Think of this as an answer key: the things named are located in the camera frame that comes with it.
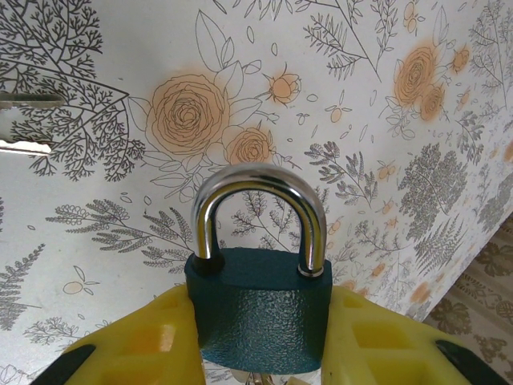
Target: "fern drawing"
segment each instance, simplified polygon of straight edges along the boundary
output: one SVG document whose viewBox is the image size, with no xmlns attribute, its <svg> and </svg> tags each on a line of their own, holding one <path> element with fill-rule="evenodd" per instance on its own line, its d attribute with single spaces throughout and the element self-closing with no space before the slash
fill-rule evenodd
<svg viewBox="0 0 513 385">
<path fill-rule="evenodd" d="M 2 197 L 0 197 L 0 225 L 3 223 L 3 200 Z"/>
<path fill-rule="evenodd" d="M 483 93 L 500 93 L 507 108 L 507 95 L 513 86 L 513 8 L 506 9 L 503 0 L 489 1 L 472 26 L 470 38 L 471 68 L 485 79 Z"/>
<path fill-rule="evenodd" d="M 92 241 L 102 244 L 102 251 L 130 253 L 141 249 L 148 259 L 143 263 L 150 267 L 168 269 L 171 274 L 184 270 L 185 262 L 192 251 L 192 231 L 173 207 L 169 212 L 159 211 L 158 217 L 143 215 L 146 228 L 138 229 L 128 224 L 128 211 L 108 199 L 93 200 L 85 208 L 63 205 L 55 209 L 57 217 L 48 217 L 49 222 L 73 226 L 67 233 L 95 233 Z M 138 218 L 135 223 L 142 223 Z M 156 247 L 153 242 L 164 245 Z"/>
<path fill-rule="evenodd" d="M 408 189 L 401 200 L 401 213 L 413 217 L 406 239 L 422 238 L 440 211 L 449 215 L 467 186 L 467 165 L 458 162 L 455 151 L 442 158 L 440 143 L 428 144 L 405 169 L 399 190 Z"/>
<path fill-rule="evenodd" d="M 6 272 L 0 273 L 0 328 L 2 330 L 11 330 L 18 317 L 27 308 L 39 308 L 21 303 L 19 299 L 24 277 L 37 261 L 44 247 L 44 244 L 39 245 L 28 257 L 16 261 L 14 267 L 7 265 Z"/>
<path fill-rule="evenodd" d="M 103 37 L 91 0 L 9 0 L 0 3 L 0 91 L 61 95 L 65 107 L 21 108 L 14 140 L 49 144 L 52 153 L 30 168 L 62 172 L 77 181 L 98 165 L 118 181 L 142 160 L 144 145 L 130 138 L 128 93 L 95 80 L 94 57 Z"/>
<path fill-rule="evenodd" d="M 478 223 L 483 224 L 483 231 L 490 232 L 498 225 L 506 213 L 506 206 L 511 198 L 513 173 L 499 184 L 495 197 L 490 198 L 479 212 Z"/>
<path fill-rule="evenodd" d="M 317 187 L 315 192 L 325 212 L 328 213 L 329 190 Z M 301 242 L 299 218 L 291 206 L 281 198 L 275 196 L 269 198 L 269 195 L 262 191 L 243 191 L 242 198 L 246 210 L 238 210 L 232 215 L 233 223 L 236 225 L 232 232 L 234 237 L 245 237 L 259 232 L 261 233 L 259 247 L 262 249 L 282 249 L 289 252 L 299 249 Z"/>
<path fill-rule="evenodd" d="M 417 252 L 417 266 L 422 273 L 428 274 L 449 263 L 461 246 L 463 236 L 467 233 L 467 231 L 462 232 L 462 229 L 463 221 L 458 226 L 458 216 L 456 216 L 452 220 L 447 220 L 434 233 L 430 233 L 414 246 Z"/>
<path fill-rule="evenodd" d="M 378 182 L 372 171 L 365 172 L 361 152 L 358 155 L 353 154 L 352 157 L 346 156 L 345 167 L 338 162 L 340 148 L 335 142 L 327 142 L 322 146 L 312 144 L 305 155 L 313 159 L 311 165 L 321 166 L 319 173 L 323 182 L 337 183 L 338 192 L 335 195 L 344 200 L 345 205 L 356 205 L 363 198 L 372 207 L 372 200 L 378 196 Z"/>
<path fill-rule="evenodd" d="M 321 52 L 328 57 L 328 72 L 333 74 L 337 79 L 345 79 L 348 75 L 352 75 L 357 62 L 368 62 L 374 73 L 381 81 L 378 74 L 379 60 L 385 52 L 390 52 L 394 48 L 390 45 L 390 40 L 397 35 L 394 27 L 398 22 L 398 8 L 395 6 L 396 0 L 372 0 L 370 9 L 377 15 L 377 23 L 374 33 L 377 35 L 378 55 L 375 63 L 370 59 L 367 48 L 364 47 L 362 41 L 357 35 L 355 26 L 358 19 L 363 17 L 361 11 L 365 4 L 362 0 L 347 0 L 346 4 L 337 1 L 335 4 L 317 0 L 299 0 L 297 3 L 302 4 L 301 10 L 306 10 L 310 4 L 325 6 L 330 8 L 338 8 L 341 13 L 342 20 L 334 21 L 332 14 L 326 16 L 317 14 L 312 16 L 312 24 L 304 28 L 306 39 L 309 39 L 311 47 L 315 47 L 317 52 Z M 350 52 L 346 47 L 346 39 L 348 34 L 356 40 L 359 47 L 358 52 Z"/>
<path fill-rule="evenodd" d="M 476 123 L 478 116 L 472 111 L 465 111 L 460 120 L 456 120 L 459 124 L 461 132 L 457 135 L 456 146 L 459 151 L 467 153 L 467 160 L 473 164 L 479 163 L 481 154 L 483 154 L 484 145 L 478 144 L 481 139 L 484 126 Z"/>
</svg>

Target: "leaf drawing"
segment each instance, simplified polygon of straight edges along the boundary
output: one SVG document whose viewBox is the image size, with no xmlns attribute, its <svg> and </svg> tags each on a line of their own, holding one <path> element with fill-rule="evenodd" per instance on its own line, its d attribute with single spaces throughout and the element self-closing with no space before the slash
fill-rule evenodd
<svg viewBox="0 0 513 385">
<path fill-rule="evenodd" d="M 361 221 L 354 229 L 357 243 L 362 246 L 370 246 L 366 257 L 389 257 L 392 253 L 404 249 L 399 245 L 399 234 L 396 233 L 390 240 L 389 232 L 380 232 L 378 227 L 370 227 L 369 221 Z"/>
<path fill-rule="evenodd" d="M 490 232 L 499 225 L 506 213 L 506 206 L 511 198 L 513 188 L 513 173 L 499 184 L 497 194 L 490 198 L 479 212 L 478 223 L 483 224 L 483 231 Z"/>
<path fill-rule="evenodd" d="M 399 211 L 414 218 L 406 239 L 423 237 L 440 211 L 449 215 L 466 186 L 467 165 L 458 162 L 455 151 L 442 159 L 440 143 L 424 146 L 406 167 L 398 186 L 399 190 L 408 189 Z"/>
<path fill-rule="evenodd" d="M 233 8 L 240 5 L 240 0 L 233 3 Z M 247 18 L 253 11 L 257 13 L 258 18 L 262 20 L 265 16 L 269 15 L 272 20 L 276 20 L 280 11 L 286 9 L 290 14 L 293 13 L 293 8 L 290 0 L 251 0 L 244 13 Z"/>
<path fill-rule="evenodd" d="M 435 269 L 441 269 L 449 263 L 459 246 L 462 244 L 463 221 L 459 222 L 458 215 L 441 224 L 436 231 L 426 235 L 414 246 L 417 252 L 417 266 L 424 275 Z"/>
<path fill-rule="evenodd" d="M 484 126 L 477 124 L 478 116 L 472 111 L 465 111 L 460 120 L 456 120 L 459 124 L 461 132 L 457 135 L 456 146 L 460 152 L 467 153 L 467 160 L 473 164 L 479 163 L 481 154 L 484 150 L 483 144 L 476 144 L 481 139 Z"/>
<path fill-rule="evenodd" d="M 327 142 L 310 145 L 310 150 L 305 155 L 313 159 L 310 162 L 313 166 L 321 166 L 319 173 L 321 180 L 328 184 L 337 183 L 338 192 L 335 195 L 344 201 L 345 205 L 355 205 L 360 198 L 363 198 L 369 207 L 372 200 L 378 196 L 378 182 L 371 171 L 365 172 L 365 164 L 361 152 L 355 153 L 352 157 L 346 156 L 347 163 L 342 167 L 338 163 L 340 148 L 335 142 Z"/>
<path fill-rule="evenodd" d="M 374 28 L 379 46 L 376 63 L 373 63 L 370 59 L 368 51 L 363 46 L 354 29 L 358 23 L 358 18 L 363 17 L 361 11 L 363 1 L 347 0 L 346 6 L 343 6 L 340 1 L 332 4 L 318 0 L 299 0 L 297 4 L 304 4 L 297 9 L 297 12 L 306 10 L 310 4 L 338 8 L 343 21 L 335 22 L 331 14 L 326 16 L 317 14 L 317 17 L 312 16 L 313 24 L 304 28 L 307 33 L 305 38 L 310 39 L 311 47 L 315 47 L 317 52 L 322 51 L 322 54 L 329 58 L 327 64 L 328 71 L 335 78 L 340 80 L 342 76 L 345 79 L 348 75 L 352 75 L 356 62 L 363 59 L 363 61 L 367 61 L 370 64 L 374 73 L 381 81 L 378 74 L 379 60 L 385 52 L 390 52 L 394 49 L 390 45 L 390 38 L 397 35 L 397 32 L 394 32 L 394 27 L 398 22 L 398 8 L 394 6 L 395 1 L 372 0 L 370 3 L 370 9 L 378 16 L 378 22 Z M 359 52 L 349 52 L 347 50 L 345 44 L 348 34 L 351 34 L 356 40 Z"/>
<path fill-rule="evenodd" d="M 227 40 L 217 24 L 201 10 L 196 18 L 196 42 L 205 66 L 212 72 L 221 71 L 224 68 L 221 53 Z"/>
<path fill-rule="evenodd" d="M 99 248 L 102 251 L 130 253 L 141 249 L 141 253 L 148 259 L 143 262 L 145 265 L 167 268 L 171 274 L 181 273 L 188 256 L 193 252 L 191 228 L 173 207 L 169 208 L 169 213 L 159 211 L 158 217 L 144 214 L 144 229 L 130 226 L 127 223 L 131 219 L 128 211 L 107 199 L 93 200 L 85 208 L 59 206 L 55 213 L 57 217 L 48 217 L 46 220 L 73 226 L 73 229 L 66 230 L 67 233 L 95 233 L 91 240 L 102 244 Z M 154 241 L 170 249 L 151 245 Z"/>
<path fill-rule="evenodd" d="M 66 100 L 65 107 L 51 110 L 20 108 L 22 119 L 13 122 L 14 140 L 52 148 L 30 166 L 39 176 L 61 171 L 77 181 L 101 164 L 106 180 L 119 181 L 142 159 L 143 143 L 130 138 L 128 93 L 95 80 L 93 57 L 102 54 L 103 38 L 90 4 L 0 4 L 0 90 L 52 93 Z"/>
<path fill-rule="evenodd" d="M 28 257 L 16 261 L 14 267 L 7 265 L 6 272 L 0 273 L 0 328 L 2 330 L 11 330 L 18 317 L 28 307 L 37 307 L 18 301 L 24 277 L 37 261 L 44 247 L 44 244 L 39 245 Z"/>
<path fill-rule="evenodd" d="M 504 107 L 513 86 L 513 8 L 503 0 L 489 1 L 471 28 L 471 70 L 482 76 L 485 95 L 501 93 Z"/>
</svg>

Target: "orange rose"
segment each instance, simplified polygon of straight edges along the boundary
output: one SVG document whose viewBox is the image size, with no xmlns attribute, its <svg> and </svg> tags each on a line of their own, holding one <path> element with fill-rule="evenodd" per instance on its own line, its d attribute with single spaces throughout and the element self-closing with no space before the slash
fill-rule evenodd
<svg viewBox="0 0 513 385">
<path fill-rule="evenodd" d="M 228 95 L 204 76 L 169 79 L 153 95 L 146 137 L 159 151 L 183 160 L 201 154 L 228 126 Z"/>
<path fill-rule="evenodd" d="M 395 97 L 403 107 L 412 105 L 433 78 L 435 61 L 429 47 L 420 47 L 408 55 L 395 82 Z"/>
<path fill-rule="evenodd" d="M 230 164 L 266 162 L 271 156 L 273 138 L 260 128 L 231 126 L 223 132 L 224 157 Z"/>
<path fill-rule="evenodd" d="M 463 68 L 465 68 L 470 56 L 471 53 L 466 48 L 463 48 L 461 51 L 456 52 L 454 54 L 454 59 L 452 61 L 452 69 L 454 70 L 454 72 L 458 73 Z"/>
<path fill-rule="evenodd" d="M 429 122 L 438 116 L 442 109 L 444 95 L 445 91 L 442 89 L 442 86 L 433 87 L 430 85 L 426 89 L 420 105 L 420 117 L 422 120 Z"/>
<path fill-rule="evenodd" d="M 268 78 L 269 93 L 276 102 L 287 104 L 297 98 L 301 91 L 301 80 L 295 74 L 283 74 L 277 79 Z"/>
</svg>

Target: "tree branch drawing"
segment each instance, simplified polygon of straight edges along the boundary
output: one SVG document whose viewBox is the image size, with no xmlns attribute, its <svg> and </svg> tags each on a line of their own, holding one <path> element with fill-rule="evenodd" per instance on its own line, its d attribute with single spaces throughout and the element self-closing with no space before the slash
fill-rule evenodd
<svg viewBox="0 0 513 385">
<path fill-rule="evenodd" d="M 460 120 L 456 120 L 459 124 L 461 132 L 457 135 L 456 147 L 460 152 L 467 153 L 467 160 L 473 164 L 479 163 L 481 154 L 484 150 L 483 144 L 477 144 L 476 141 L 481 139 L 484 126 L 477 124 L 478 116 L 472 111 L 465 111 Z"/>
<path fill-rule="evenodd" d="M 340 148 L 335 142 L 326 142 L 310 145 L 310 150 L 305 155 L 314 159 L 310 162 L 313 166 L 321 166 L 319 173 L 321 180 L 328 184 L 337 183 L 338 192 L 335 195 L 344 201 L 345 205 L 356 205 L 360 198 L 363 198 L 369 207 L 372 207 L 372 200 L 378 196 L 378 182 L 371 171 L 365 172 L 363 155 L 359 152 L 352 157 L 346 156 L 347 164 L 342 167 L 337 159 L 340 158 Z"/>
<path fill-rule="evenodd" d="M 490 166 L 488 164 L 485 164 L 481 167 L 479 170 L 479 176 L 481 176 L 481 181 L 478 184 L 478 190 L 479 194 L 475 197 L 479 205 L 477 207 L 474 207 L 472 211 L 477 216 L 479 215 L 479 212 L 485 205 L 485 201 L 488 198 L 488 188 L 490 187 Z"/>
<path fill-rule="evenodd" d="M 329 189 L 315 188 L 325 212 L 329 212 Z M 262 249 L 283 249 L 288 252 L 298 250 L 301 242 L 300 224 L 293 208 L 281 198 L 271 196 L 272 209 L 266 211 L 269 204 L 269 195 L 258 190 L 242 192 L 246 210 L 237 210 L 232 215 L 236 228 L 232 231 L 234 237 L 245 237 L 250 233 L 261 232 L 260 245 Z"/>
<path fill-rule="evenodd" d="M 462 233 L 463 221 L 458 226 L 458 215 L 441 224 L 436 231 L 425 236 L 414 246 L 417 252 L 417 266 L 424 275 L 435 269 L 441 269 L 449 263 L 467 233 Z"/>
<path fill-rule="evenodd" d="M 6 266 L 6 272 L 0 273 L 0 329 L 11 330 L 18 317 L 29 307 L 38 306 L 20 303 L 22 283 L 28 270 L 32 267 L 45 245 L 41 244 L 28 257 L 16 261 L 13 266 Z"/>
<path fill-rule="evenodd" d="M 326 259 L 331 262 L 333 284 L 337 285 L 347 274 L 348 262 L 355 262 L 358 257 L 358 250 L 353 240 L 345 242 L 336 255 L 327 254 Z"/>
<path fill-rule="evenodd" d="M 398 186 L 399 190 L 408 188 L 399 211 L 414 218 L 406 239 L 423 237 L 440 211 L 448 215 L 466 186 L 467 165 L 458 162 L 455 151 L 442 159 L 440 143 L 424 146 Z"/>
<path fill-rule="evenodd" d="M 511 198 L 513 188 L 513 173 L 500 182 L 497 194 L 490 198 L 479 212 L 478 223 L 483 224 L 483 231 L 490 232 L 503 219 L 506 205 Z"/>
<path fill-rule="evenodd" d="M 192 231 L 173 207 L 169 213 L 159 211 L 158 217 L 143 215 L 146 228 L 138 229 L 128 224 L 131 219 L 127 210 L 108 199 L 95 199 L 85 208 L 74 205 L 62 205 L 55 209 L 57 217 L 48 217 L 49 222 L 70 226 L 82 226 L 68 229 L 67 233 L 96 233 L 91 240 L 104 246 L 102 251 L 129 253 L 142 249 L 148 259 L 146 266 L 169 269 L 170 274 L 179 274 L 184 270 L 185 262 L 192 251 Z M 151 245 L 154 241 L 169 249 Z"/>
<path fill-rule="evenodd" d="M 513 8 L 503 10 L 504 1 L 489 1 L 470 29 L 473 57 L 471 70 L 482 76 L 485 95 L 507 95 L 513 86 Z"/>
<path fill-rule="evenodd" d="M 404 249 L 399 245 L 399 234 L 389 240 L 389 232 L 380 232 L 378 227 L 372 229 L 369 221 L 361 221 L 354 229 L 354 236 L 358 239 L 357 243 L 362 246 L 369 246 L 371 250 L 366 257 L 378 256 L 383 259 L 389 257 L 392 253 Z"/>
<path fill-rule="evenodd" d="M 93 55 L 102 54 L 103 38 L 90 4 L 0 4 L 0 91 L 52 93 L 66 100 L 65 107 L 52 110 L 21 108 L 24 119 L 13 122 L 14 140 L 52 148 L 30 166 L 39 176 L 60 171 L 77 181 L 101 164 L 107 181 L 119 181 L 143 156 L 143 143 L 130 139 L 129 94 L 95 80 Z"/>
</svg>

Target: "key blade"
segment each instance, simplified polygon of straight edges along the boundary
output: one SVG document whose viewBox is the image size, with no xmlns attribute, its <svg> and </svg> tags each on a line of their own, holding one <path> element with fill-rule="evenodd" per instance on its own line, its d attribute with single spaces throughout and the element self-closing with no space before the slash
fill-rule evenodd
<svg viewBox="0 0 513 385">
<path fill-rule="evenodd" d="M 56 108 L 62 107 L 65 102 L 61 95 L 0 94 L 0 110 L 13 107 Z"/>
<path fill-rule="evenodd" d="M 39 144 L 35 142 L 14 142 L 7 143 L 0 140 L 0 152 L 13 152 L 16 154 L 48 156 L 51 153 L 48 144 Z"/>
</svg>

